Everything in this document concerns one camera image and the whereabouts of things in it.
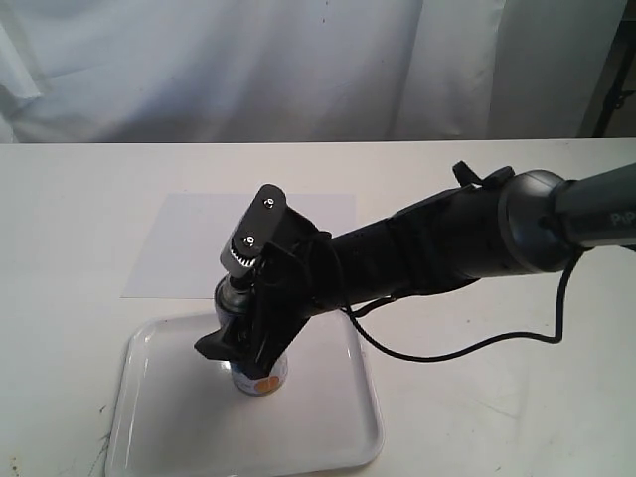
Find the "table surface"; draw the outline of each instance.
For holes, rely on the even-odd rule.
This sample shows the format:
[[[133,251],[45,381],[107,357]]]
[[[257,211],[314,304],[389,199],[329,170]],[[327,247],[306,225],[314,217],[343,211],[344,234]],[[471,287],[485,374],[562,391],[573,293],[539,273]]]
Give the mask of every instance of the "table surface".
[[[451,166],[582,178],[633,162],[634,139],[344,144],[0,146],[0,476],[103,472],[127,340],[208,300],[121,299],[175,192],[352,193],[359,225],[454,187]],[[636,466],[636,256],[589,253],[567,294],[564,341],[500,343],[452,362],[369,350],[386,429],[355,471],[400,476],[616,476]],[[551,332],[557,275],[482,280],[365,318],[416,354],[495,333]]]

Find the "white tray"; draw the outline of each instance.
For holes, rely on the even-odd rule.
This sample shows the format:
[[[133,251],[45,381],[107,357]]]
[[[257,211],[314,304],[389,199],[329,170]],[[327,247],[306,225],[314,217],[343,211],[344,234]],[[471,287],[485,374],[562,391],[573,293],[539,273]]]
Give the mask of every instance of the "white tray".
[[[287,381],[265,397],[245,395],[229,363],[194,350],[216,328],[216,315],[198,315],[148,323],[131,338],[106,476],[288,475],[378,455],[375,391],[344,315],[309,321],[287,351]]]

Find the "sheet of paper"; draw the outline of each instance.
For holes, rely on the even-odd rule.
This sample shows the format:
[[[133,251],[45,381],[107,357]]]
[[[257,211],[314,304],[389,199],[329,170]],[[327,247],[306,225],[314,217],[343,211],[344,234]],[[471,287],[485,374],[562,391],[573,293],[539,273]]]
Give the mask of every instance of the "sheet of paper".
[[[212,298],[219,255],[249,206],[247,194],[170,194],[139,253],[124,298]],[[334,236],[355,227],[352,195],[290,194],[287,204]]]

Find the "white curtain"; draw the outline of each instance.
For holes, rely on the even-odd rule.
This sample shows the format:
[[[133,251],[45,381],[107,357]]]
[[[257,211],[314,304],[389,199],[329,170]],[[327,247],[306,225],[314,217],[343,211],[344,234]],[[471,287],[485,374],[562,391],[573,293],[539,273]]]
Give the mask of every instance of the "white curtain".
[[[0,0],[0,141],[571,137],[625,0]]]

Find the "black cable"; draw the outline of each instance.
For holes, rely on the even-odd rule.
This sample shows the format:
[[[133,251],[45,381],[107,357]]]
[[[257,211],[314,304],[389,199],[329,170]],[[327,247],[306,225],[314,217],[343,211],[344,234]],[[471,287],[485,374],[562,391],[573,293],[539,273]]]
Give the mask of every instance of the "black cable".
[[[372,309],[378,308],[387,303],[391,303],[395,301],[395,299],[392,297],[381,298],[371,303],[370,305],[367,305],[366,307],[361,308],[360,310],[354,311],[353,308],[351,307],[351,301],[349,300],[349,296],[347,294],[347,284],[345,282],[345,275],[343,273],[342,264],[340,262],[338,253],[329,243],[327,242],[324,242],[324,243],[327,244],[328,248],[331,250],[331,253],[334,257],[334,261],[336,262],[337,279],[338,279],[339,287],[342,293],[343,303],[345,304],[344,308],[341,311],[343,311],[349,317],[354,328],[358,331],[358,333],[362,335],[362,337],[365,340],[367,340],[371,345],[373,345],[375,348],[382,351],[383,353],[389,356],[392,356],[393,358],[397,358],[399,360],[413,361],[416,363],[438,363],[440,361],[453,360],[455,358],[459,358],[461,356],[465,356],[469,353],[472,353],[473,351],[477,351],[488,345],[492,345],[494,343],[498,343],[504,340],[512,340],[515,338],[526,338],[529,340],[537,340],[537,341],[542,341],[544,343],[550,343],[550,344],[560,343],[560,341],[563,339],[563,310],[564,310],[564,303],[565,303],[565,290],[567,289],[569,278],[571,277],[572,272],[574,271],[574,268],[576,267],[576,264],[578,263],[578,261],[583,255],[583,251],[575,252],[572,258],[570,259],[570,261],[565,266],[565,269],[563,270],[563,274],[560,277],[560,282],[558,283],[558,290],[556,292],[556,323],[555,323],[554,336],[542,335],[540,333],[533,333],[530,331],[515,331],[515,332],[503,333],[501,335],[487,338],[483,341],[480,341],[479,343],[475,343],[474,345],[464,348],[463,350],[455,351],[453,353],[448,353],[445,355],[414,356],[414,355],[407,355],[405,353],[400,353],[398,351],[394,351],[390,348],[387,348],[385,345],[378,342],[374,337],[372,337],[360,325],[360,323],[358,322],[358,317],[369,313]]]

